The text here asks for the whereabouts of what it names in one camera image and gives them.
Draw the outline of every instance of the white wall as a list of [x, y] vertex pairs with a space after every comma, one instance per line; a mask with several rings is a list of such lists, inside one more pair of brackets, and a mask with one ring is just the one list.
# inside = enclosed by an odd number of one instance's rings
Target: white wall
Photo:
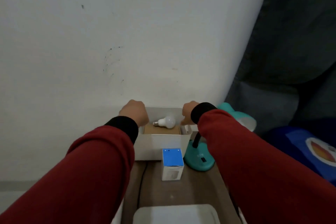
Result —
[[0, 179], [41, 177], [131, 98], [223, 101], [262, 1], [0, 0]]

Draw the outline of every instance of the teal desk lamp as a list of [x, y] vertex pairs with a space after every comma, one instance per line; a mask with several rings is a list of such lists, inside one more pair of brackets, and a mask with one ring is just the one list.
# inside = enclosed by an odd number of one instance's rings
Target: teal desk lamp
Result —
[[[231, 114], [241, 125], [254, 131], [257, 126], [257, 121], [250, 115], [235, 111], [229, 103], [222, 103], [218, 109], [224, 110]], [[193, 141], [189, 141], [187, 150], [184, 155], [184, 162], [194, 170], [208, 171], [215, 164], [214, 158], [208, 151], [206, 143], [201, 142], [201, 135], [197, 133]]]

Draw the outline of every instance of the white light bulb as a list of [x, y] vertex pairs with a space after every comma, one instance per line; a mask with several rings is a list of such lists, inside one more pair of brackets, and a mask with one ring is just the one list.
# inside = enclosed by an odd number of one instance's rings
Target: white light bulb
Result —
[[159, 119], [158, 121], [153, 122], [154, 126], [173, 128], [175, 126], [175, 118], [173, 116], [166, 116], [163, 119]]

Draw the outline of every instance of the blue and white box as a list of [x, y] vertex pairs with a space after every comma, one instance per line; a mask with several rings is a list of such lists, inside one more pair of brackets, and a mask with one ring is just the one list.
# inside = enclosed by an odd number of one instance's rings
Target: blue and white box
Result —
[[176, 181], [181, 179], [184, 168], [181, 149], [162, 149], [162, 166], [163, 181]]

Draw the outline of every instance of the logo on blue bag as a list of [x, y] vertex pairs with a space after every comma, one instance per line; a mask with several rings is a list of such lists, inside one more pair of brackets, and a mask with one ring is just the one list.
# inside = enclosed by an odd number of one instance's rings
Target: logo on blue bag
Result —
[[307, 138], [306, 144], [316, 158], [325, 164], [336, 167], [336, 148], [314, 137]]

